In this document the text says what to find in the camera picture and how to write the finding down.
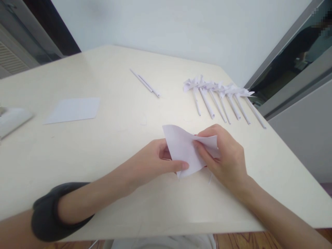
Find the left hand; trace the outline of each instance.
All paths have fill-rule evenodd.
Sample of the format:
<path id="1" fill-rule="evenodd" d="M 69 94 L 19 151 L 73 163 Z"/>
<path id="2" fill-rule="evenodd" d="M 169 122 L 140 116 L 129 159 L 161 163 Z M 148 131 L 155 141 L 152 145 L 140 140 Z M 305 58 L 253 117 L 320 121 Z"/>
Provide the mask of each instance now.
<path id="1" fill-rule="evenodd" d="M 186 170 L 189 164 L 184 161 L 172 161 L 164 138 L 152 140 L 119 168 L 129 176 L 135 190 L 159 175 Z"/>

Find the black wristband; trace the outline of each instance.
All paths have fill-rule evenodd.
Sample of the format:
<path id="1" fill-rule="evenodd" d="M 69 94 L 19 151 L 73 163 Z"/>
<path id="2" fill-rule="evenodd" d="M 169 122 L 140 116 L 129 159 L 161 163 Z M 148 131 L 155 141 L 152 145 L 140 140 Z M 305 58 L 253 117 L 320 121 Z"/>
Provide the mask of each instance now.
<path id="1" fill-rule="evenodd" d="M 53 188 L 47 195 L 39 198 L 33 205 L 34 213 L 31 219 L 31 227 L 34 235 L 41 241 L 52 242 L 63 239 L 79 230 L 87 224 L 91 218 L 74 224 L 64 224 L 58 215 L 59 199 L 89 183 L 64 183 Z"/>

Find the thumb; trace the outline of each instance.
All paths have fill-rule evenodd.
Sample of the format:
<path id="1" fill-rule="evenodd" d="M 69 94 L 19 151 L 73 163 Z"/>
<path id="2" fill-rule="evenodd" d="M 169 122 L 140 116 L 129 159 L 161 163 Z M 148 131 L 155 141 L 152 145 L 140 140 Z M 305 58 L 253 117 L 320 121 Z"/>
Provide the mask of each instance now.
<path id="1" fill-rule="evenodd" d="M 163 173 L 178 172 L 189 168 L 187 162 L 179 160 L 162 160 L 161 166 Z"/>
<path id="2" fill-rule="evenodd" d="M 196 140 L 193 141 L 195 149 L 198 151 L 199 155 L 203 158 L 206 165 L 210 168 L 215 165 L 215 161 L 210 153 L 205 149 L 204 145 Z"/>

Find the air vent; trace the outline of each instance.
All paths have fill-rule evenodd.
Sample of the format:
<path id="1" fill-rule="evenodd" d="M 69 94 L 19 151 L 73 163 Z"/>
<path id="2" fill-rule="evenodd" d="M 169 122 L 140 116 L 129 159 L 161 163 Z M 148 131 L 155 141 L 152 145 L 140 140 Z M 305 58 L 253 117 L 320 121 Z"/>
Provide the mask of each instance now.
<path id="1" fill-rule="evenodd" d="M 20 60 L 12 51 L 10 51 L 0 41 L 0 66 L 2 66 L 8 73 L 17 74 L 29 69 L 29 67 Z"/>

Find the white cloth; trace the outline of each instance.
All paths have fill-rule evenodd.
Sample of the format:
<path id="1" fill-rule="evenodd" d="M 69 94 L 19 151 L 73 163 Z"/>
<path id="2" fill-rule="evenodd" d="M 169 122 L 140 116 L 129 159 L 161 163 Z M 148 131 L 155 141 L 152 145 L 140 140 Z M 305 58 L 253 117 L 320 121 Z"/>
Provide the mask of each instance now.
<path id="1" fill-rule="evenodd" d="M 216 249 L 212 234 L 116 239 L 112 249 Z"/>

